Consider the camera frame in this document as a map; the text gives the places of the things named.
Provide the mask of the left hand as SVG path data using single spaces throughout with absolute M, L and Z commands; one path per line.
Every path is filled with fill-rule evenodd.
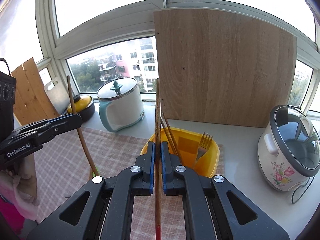
M 16 207 L 22 217 L 36 220 L 39 202 L 33 155 L 15 163 L 13 171 L 1 171 L 1 195 Z

